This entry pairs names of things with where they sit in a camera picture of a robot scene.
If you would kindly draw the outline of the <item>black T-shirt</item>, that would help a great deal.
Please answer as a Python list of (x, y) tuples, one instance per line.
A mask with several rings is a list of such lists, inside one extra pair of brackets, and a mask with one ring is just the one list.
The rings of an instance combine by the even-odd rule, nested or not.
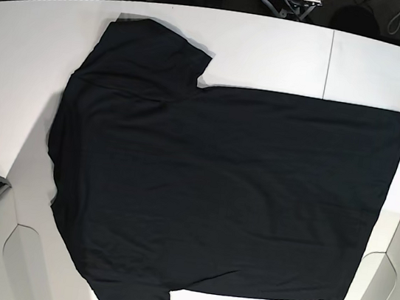
[(400, 161), (400, 112), (198, 86), (210, 56), (115, 21), (49, 132), (52, 212), (99, 300), (344, 300)]

